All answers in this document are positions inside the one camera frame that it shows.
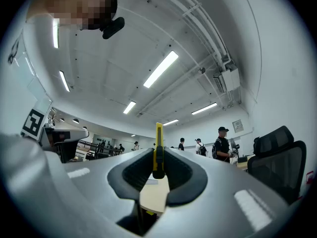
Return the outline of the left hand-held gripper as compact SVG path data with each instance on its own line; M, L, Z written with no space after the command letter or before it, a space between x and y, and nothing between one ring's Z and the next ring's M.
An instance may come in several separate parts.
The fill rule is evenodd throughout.
M44 115L32 109L29 113L21 135L35 140L44 151L55 152L62 163L79 162L76 150L79 140L89 137L89 131L56 130L44 122Z

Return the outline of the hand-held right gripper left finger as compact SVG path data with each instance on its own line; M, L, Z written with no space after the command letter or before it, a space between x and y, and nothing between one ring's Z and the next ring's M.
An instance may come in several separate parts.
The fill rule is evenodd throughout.
M153 169L153 150L105 160L65 164L66 212L58 238L152 238L154 221L140 192Z

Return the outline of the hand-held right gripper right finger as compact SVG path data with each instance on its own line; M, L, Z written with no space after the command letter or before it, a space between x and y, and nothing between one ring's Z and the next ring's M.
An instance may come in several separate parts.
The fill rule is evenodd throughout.
M151 238L284 237L298 203L233 165L175 149L164 150L170 191Z

